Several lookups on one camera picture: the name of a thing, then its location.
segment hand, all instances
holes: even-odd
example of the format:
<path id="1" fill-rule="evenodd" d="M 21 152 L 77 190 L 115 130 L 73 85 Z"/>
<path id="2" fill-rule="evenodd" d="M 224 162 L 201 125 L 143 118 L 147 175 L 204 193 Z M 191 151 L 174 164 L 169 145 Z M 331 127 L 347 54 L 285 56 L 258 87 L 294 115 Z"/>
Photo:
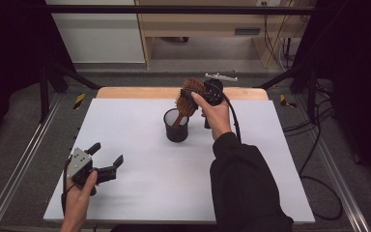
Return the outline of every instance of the hand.
<path id="1" fill-rule="evenodd" d="M 226 101 L 221 104 L 212 106 L 208 104 L 203 97 L 196 93 L 191 93 L 194 101 L 203 109 L 212 128 L 213 139 L 218 139 L 221 135 L 231 131 L 230 111 Z"/>
<path id="2" fill-rule="evenodd" d="M 71 178 L 68 178 L 66 186 L 67 189 L 71 189 L 68 191 L 65 218 L 60 230 L 61 232 L 80 231 L 86 220 L 90 192 L 95 186 L 97 179 L 98 172 L 92 171 L 90 176 L 87 178 L 84 187 L 80 188 L 73 182 Z"/>

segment person's left hand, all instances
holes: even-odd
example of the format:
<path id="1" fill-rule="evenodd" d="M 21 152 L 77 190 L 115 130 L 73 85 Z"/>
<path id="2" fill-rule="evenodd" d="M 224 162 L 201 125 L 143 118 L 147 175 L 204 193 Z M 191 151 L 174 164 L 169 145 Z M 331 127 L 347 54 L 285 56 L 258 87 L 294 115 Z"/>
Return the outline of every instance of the person's left hand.
<path id="1" fill-rule="evenodd" d="M 92 171 L 87 178 L 86 184 L 83 188 L 77 186 L 71 178 L 68 178 L 66 186 L 68 197 L 66 200 L 65 218 L 62 223 L 61 232 L 80 231 L 83 226 L 87 209 L 89 207 L 90 192 L 96 184 L 98 179 L 98 172 Z"/>

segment wire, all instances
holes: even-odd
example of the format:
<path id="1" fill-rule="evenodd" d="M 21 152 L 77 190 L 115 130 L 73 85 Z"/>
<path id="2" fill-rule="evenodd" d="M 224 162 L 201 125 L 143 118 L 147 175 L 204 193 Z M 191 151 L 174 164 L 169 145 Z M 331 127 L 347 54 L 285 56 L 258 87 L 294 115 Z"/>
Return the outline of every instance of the wire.
<path id="1" fill-rule="evenodd" d="M 66 181 L 67 181 L 66 176 L 67 176 L 67 172 L 68 172 L 69 163 L 71 163 L 71 156 L 68 157 L 68 159 L 65 162 L 65 166 L 63 168 L 63 193 L 61 195 L 63 215 L 65 214 L 65 211 L 66 211 L 66 200 L 68 198 L 68 191 L 71 189 L 71 187 L 74 186 L 73 185 L 69 189 L 66 189 Z"/>
<path id="2" fill-rule="evenodd" d="M 304 168 L 306 167 L 306 165 L 308 164 L 308 162 L 312 158 L 312 155 L 314 154 L 316 145 L 318 144 L 319 138 L 321 136 L 321 122 L 325 121 L 328 117 L 330 117 L 333 114 L 333 113 L 330 113 L 330 114 L 326 115 L 327 112 L 330 112 L 332 110 L 332 107 L 329 107 L 329 108 L 325 109 L 322 113 L 319 112 L 321 105 L 324 104 L 325 102 L 330 102 L 330 98 L 327 98 L 327 99 L 321 101 L 317 105 L 317 116 L 315 118 L 316 119 L 316 125 L 314 127 L 310 127 L 307 130 L 303 130 L 301 132 L 298 132 L 298 133 L 295 133 L 295 134 L 289 134 L 289 135 L 285 135 L 285 136 L 293 136 L 293 135 L 297 135 L 297 134 L 300 134 L 300 133 L 303 133 L 303 132 L 306 132 L 306 131 L 313 130 L 315 127 L 318 128 L 318 134 L 317 134 L 317 137 L 315 139 L 315 143 L 313 144 L 313 146 L 311 148 L 311 151 L 309 152 L 309 154 L 308 154 L 305 162 L 303 163 L 302 167 L 300 168 L 299 175 L 300 175 L 300 178 L 302 180 L 304 180 L 304 179 L 311 180 L 311 181 L 314 181 L 314 182 L 322 185 L 323 187 L 327 188 L 334 195 L 334 197 L 336 198 L 336 200 L 338 201 L 339 212 L 335 216 L 333 216 L 333 217 L 322 216 L 322 215 L 316 213 L 313 210 L 312 210 L 312 214 L 315 217 L 322 218 L 322 219 L 325 219 L 325 220 L 337 220 L 337 219 L 341 218 L 342 215 L 343 215 L 343 205 L 342 205 L 342 201 L 341 201 L 340 197 L 335 192 L 335 190 L 332 189 L 330 186 L 328 186 L 323 181 L 321 181 L 321 180 L 319 180 L 319 179 L 317 179 L 315 177 L 302 175 L 302 172 L 303 172 Z M 303 122 L 303 123 L 301 123 L 299 125 L 292 126 L 292 127 L 287 127 L 285 129 L 283 129 L 283 131 L 284 132 L 287 132 L 287 131 L 296 131 L 296 130 L 299 130 L 299 129 L 301 129 L 301 128 L 307 126 L 307 125 L 310 125 L 310 124 L 311 124 L 311 122 L 309 120 L 306 120 L 305 122 Z"/>
<path id="3" fill-rule="evenodd" d="M 283 47 L 284 57 L 287 59 L 287 64 L 288 64 L 288 60 L 289 60 L 289 61 L 294 61 L 295 56 L 296 56 L 296 55 L 290 55 L 290 54 L 289 54 L 288 45 L 289 45 L 289 46 L 292 46 L 292 45 L 296 45 L 296 44 L 299 44 L 299 43 L 292 43 L 292 42 L 289 42 L 288 45 L 287 45 L 287 50 L 285 51 L 285 39 L 286 39 L 286 38 L 283 38 L 283 40 L 282 40 L 282 47 Z"/>
<path id="4" fill-rule="evenodd" d="M 282 60 L 281 60 L 281 50 L 282 50 L 282 48 L 283 48 L 283 45 L 279 47 L 279 63 L 281 64 L 282 70 L 284 70 L 284 72 L 286 72 L 286 70 L 284 68 L 284 65 L 282 65 Z"/>
<path id="5" fill-rule="evenodd" d="M 325 102 L 329 102 L 330 99 L 326 99 L 326 100 L 323 100 L 321 101 L 318 106 L 317 106 L 317 115 L 320 115 L 319 114 L 319 109 L 321 107 L 321 105 Z M 325 220 L 336 220 L 336 219 L 339 219 L 340 217 L 342 217 L 342 214 L 343 214 L 343 205 L 342 205 L 342 201 L 341 199 L 339 198 L 339 196 L 337 195 L 337 193 L 332 189 L 330 188 L 327 184 L 325 184 L 324 182 L 322 182 L 321 180 L 317 179 L 317 178 L 314 178 L 314 177 L 310 177 L 310 176 L 304 176 L 302 175 L 302 172 L 305 168 L 305 166 L 308 164 L 308 162 L 310 161 L 310 159 L 312 158 L 312 155 L 314 154 L 314 151 L 315 151 L 315 148 L 316 148 L 316 145 L 318 144 L 318 141 L 319 141 L 319 138 L 321 137 L 321 121 L 320 121 L 320 117 L 316 117 L 316 126 L 318 127 L 318 134 L 316 136 L 316 139 L 315 139 L 315 143 L 313 144 L 312 148 L 311 148 L 311 151 L 309 152 L 305 162 L 303 163 L 302 167 L 300 168 L 300 178 L 301 179 L 309 179 L 309 180 L 312 180 L 312 181 L 315 181 L 321 185 L 323 185 L 325 188 L 327 188 L 329 191 L 331 191 L 334 196 L 336 197 L 336 199 L 338 200 L 338 204 L 339 204 L 339 212 L 336 216 L 334 217 L 326 217 L 326 216 L 322 216 L 322 215 L 319 215 L 317 214 L 315 211 L 312 210 L 312 213 L 314 216 L 318 217 L 318 218 L 322 218 L 322 219 L 325 219 Z"/>
<path id="6" fill-rule="evenodd" d="M 281 41 L 281 47 L 279 48 L 279 62 L 282 64 L 282 59 L 281 59 L 281 49 L 282 49 L 282 53 L 284 54 L 284 58 L 287 62 L 287 65 L 285 66 L 285 68 L 287 68 L 288 70 L 291 69 L 290 65 L 289 65 L 289 61 L 294 61 L 295 58 L 291 58 L 291 57 L 295 57 L 295 55 L 293 56 L 290 56 L 289 53 L 288 53 L 288 48 L 287 48 L 287 51 L 285 51 L 285 38 L 280 38 L 280 41 Z"/>
<path id="7" fill-rule="evenodd" d="M 293 3 L 293 0 L 290 0 L 290 2 L 288 4 L 288 7 L 291 7 L 292 3 Z M 264 34 L 265 34 L 264 35 L 264 42 L 265 42 L 265 45 L 267 47 L 267 50 L 270 52 L 271 57 L 272 57 L 273 61 L 275 62 L 275 64 L 277 66 L 279 66 L 280 68 L 282 68 L 284 72 L 286 72 L 286 70 L 285 70 L 285 67 L 282 64 L 282 60 L 280 58 L 281 57 L 281 55 L 280 55 L 281 51 L 279 50 L 279 60 L 278 60 L 278 58 L 276 57 L 276 54 L 274 52 L 274 48 L 276 47 L 277 40 L 280 40 L 279 35 L 281 34 L 282 29 L 284 28 L 286 22 L 288 21 L 288 19 L 290 17 L 291 17 L 290 15 L 284 15 L 284 18 L 282 19 L 282 23 L 279 26 L 278 33 L 276 34 L 276 40 L 275 40 L 274 44 L 272 44 L 270 35 L 268 33 L 268 15 L 264 14 Z"/>
<path id="8" fill-rule="evenodd" d="M 241 142 L 240 125 L 239 125 L 239 123 L 238 123 L 237 115 L 236 115 L 236 112 L 234 111 L 234 107 L 233 107 L 233 105 L 230 103 L 230 100 L 228 99 L 228 97 L 225 96 L 225 94 L 224 94 L 223 92 L 222 92 L 222 96 L 224 97 L 225 101 L 228 103 L 228 105 L 229 105 L 230 108 L 231 108 L 231 112 L 233 113 L 234 127 L 236 128 L 237 138 L 238 138 L 238 140 Z"/>
<path id="9" fill-rule="evenodd" d="M 294 36 L 291 37 L 291 38 L 295 38 L 295 37 L 297 36 L 298 32 L 302 29 L 302 27 L 303 27 L 304 25 L 306 25 L 307 22 L 309 22 L 309 18 L 307 17 L 307 15 L 301 15 L 300 18 L 301 18 L 301 20 L 303 21 L 303 24 L 300 26 L 300 28 L 296 31 L 296 33 L 294 34 Z M 289 61 L 294 61 L 294 59 L 295 59 L 295 55 L 292 55 L 292 56 L 291 56 L 291 55 L 289 55 L 288 52 L 285 52 L 285 38 L 283 38 L 282 47 L 283 47 L 284 57 L 285 57 L 285 59 L 286 59 L 286 66 L 285 66 L 285 67 L 289 70 L 289 69 L 291 69 L 291 67 L 289 66 Z M 280 58 L 280 55 L 279 55 L 279 62 L 280 62 L 280 64 L 282 65 L 282 60 L 281 60 L 281 58 Z"/>

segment desk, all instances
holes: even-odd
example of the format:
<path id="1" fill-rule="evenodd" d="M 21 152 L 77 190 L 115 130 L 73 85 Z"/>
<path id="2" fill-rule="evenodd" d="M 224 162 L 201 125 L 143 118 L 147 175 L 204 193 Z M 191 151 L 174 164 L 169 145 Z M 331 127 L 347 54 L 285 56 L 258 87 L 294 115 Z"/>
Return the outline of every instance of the desk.
<path id="1" fill-rule="evenodd" d="M 165 6 L 260 6 L 258 0 L 135 0 L 136 5 Z M 266 1 L 270 7 L 309 7 L 315 2 Z M 280 38 L 301 38 L 307 21 L 299 15 L 268 15 L 267 48 L 263 15 L 245 14 L 139 14 L 139 27 L 147 67 L 150 67 L 155 37 L 250 37 L 263 68 L 269 68 L 272 54 L 278 54 Z M 238 29 L 247 29 L 238 33 Z"/>
<path id="2" fill-rule="evenodd" d="M 224 92 L 236 110 L 243 142 L 257 145 L 270 166 L 280 191 L 282 209 L 295 223 L 314 222 L 266 92 L 242 88 L 225 88 Z M 89 221 L 215 223 L 209 172 L 214 160 L 213 140 L 210 131 L 203 127 L 204 118 L 199 116 L 200 112 L 190 118 L 188 138 L 182 143 L 170 142 L 165 136 L 162 117 L 175 107 L 178 93 L 179 88 L 99 90 L 74 148 L 87 149 L 100 142 L 101 149 L 93 156 L 95 167 L 109 166 L 121 154 L 125 162 L 117 170 L 116 180 L 98 187 L 90 202 Z M 61 192 L 62 177 L 43 217 L 45 220 L 62 221 Z"/>

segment white cabinet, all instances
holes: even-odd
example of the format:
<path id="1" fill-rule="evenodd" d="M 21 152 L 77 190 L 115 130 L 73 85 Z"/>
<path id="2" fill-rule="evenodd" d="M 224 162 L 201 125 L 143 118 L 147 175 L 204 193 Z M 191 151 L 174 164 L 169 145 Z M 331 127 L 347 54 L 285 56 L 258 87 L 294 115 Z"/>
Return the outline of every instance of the white cabinet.
<path id="1" fill-rule="evenodd" d="M 46 0 L 48 5 L 134 5 L 132 0 Z M 53 14 L 75 64 L 145 63 L 136 14 Z"/>

